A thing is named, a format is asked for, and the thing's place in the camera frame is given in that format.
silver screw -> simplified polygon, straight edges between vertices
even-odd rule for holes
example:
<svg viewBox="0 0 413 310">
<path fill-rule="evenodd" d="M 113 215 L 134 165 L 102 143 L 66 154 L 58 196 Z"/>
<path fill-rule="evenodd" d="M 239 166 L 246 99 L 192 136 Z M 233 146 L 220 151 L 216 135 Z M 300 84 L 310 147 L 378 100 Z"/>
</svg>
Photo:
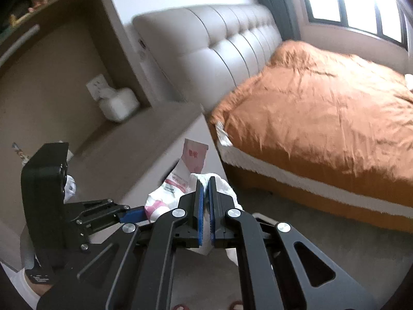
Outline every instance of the silver screw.
<svg viewBox="0 0 413 310">
<path fill-rule="evenodd" d="M 284 233 L 287 233 L 291 230 L 291 226 L 287 223 L 284 223 L 284 222 L 278 223 L 277 228 L 280 232 L 284 232 Z"/>
<path fill-rule="evenodd" d="M 241 215 L 241 211 L 238 209 L 230 209 L 227 214 L 233 218 L 237 218 Z"/>
<path fill-rule="evenodd" d="M 134 223 L 126 223 L 122 226 L 122 231 L 125 233 L 135 232 L 136 225 Z"/>
<path fill-rule="evenodd" d="M 172 211 L 172 215 L 177 217 L 177 218 L 180 218 L 180 217 L 184 216 L 185 213 L 186 212 L 183 209 L 175 209 L 175 210 Z"/>
</svg>

bed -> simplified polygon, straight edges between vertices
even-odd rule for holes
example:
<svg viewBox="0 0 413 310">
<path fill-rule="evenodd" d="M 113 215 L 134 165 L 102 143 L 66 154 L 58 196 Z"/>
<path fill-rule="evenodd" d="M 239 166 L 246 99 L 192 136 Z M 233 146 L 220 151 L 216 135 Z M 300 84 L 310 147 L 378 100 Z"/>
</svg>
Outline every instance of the bed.
<svg viewBox="0 0 413 310">
<path fill-rule="evenodd" d="M 133 24 L 181 100 L 203 105 L 236 184 L 413 233 L 413 97 L 402 75 L 283 43 L 260 5 L 170 9 Z"/>
</svg>

window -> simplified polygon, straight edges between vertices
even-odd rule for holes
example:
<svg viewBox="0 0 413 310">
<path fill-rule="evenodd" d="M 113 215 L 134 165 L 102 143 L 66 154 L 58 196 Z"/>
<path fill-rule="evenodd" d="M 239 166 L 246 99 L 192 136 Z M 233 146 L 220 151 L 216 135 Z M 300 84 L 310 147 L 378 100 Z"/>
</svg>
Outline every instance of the window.
<svg viewBox="0 0 413 310">
<path fill-rule="evenodd" d="M 396 0 L 305 0 L 310 22 L 374 34 L 407 49 L 404 14 Z"/>
</svg>

curtain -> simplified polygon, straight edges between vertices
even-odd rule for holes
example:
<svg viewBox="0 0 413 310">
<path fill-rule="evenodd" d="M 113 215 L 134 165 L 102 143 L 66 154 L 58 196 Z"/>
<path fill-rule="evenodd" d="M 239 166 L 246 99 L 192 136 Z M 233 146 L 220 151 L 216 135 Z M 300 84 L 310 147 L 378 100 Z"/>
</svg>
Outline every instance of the curtain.
<svg viewBox="0 0 413 310">
<path fill-rule="evenodd" d="M 258 0 L 272 13 L 283 40 L 300 40 L 300 30 L 292 0 Z"/>
</svg>

tufted headboard panel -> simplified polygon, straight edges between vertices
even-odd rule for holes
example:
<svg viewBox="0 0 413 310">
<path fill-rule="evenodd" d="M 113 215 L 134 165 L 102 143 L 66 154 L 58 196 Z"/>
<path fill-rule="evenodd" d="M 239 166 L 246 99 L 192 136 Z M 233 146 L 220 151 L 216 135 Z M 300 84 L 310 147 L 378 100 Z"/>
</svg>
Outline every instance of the tufted headboard panel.
<svg viewBox="0 0 413 310">
<path fill-rule="evenodd" d="M 281 37 L 261 5 L 203 5 L 138 15 L 133 25 L 182 100 L 210 112 L 257 74 Z"/>
</svg>

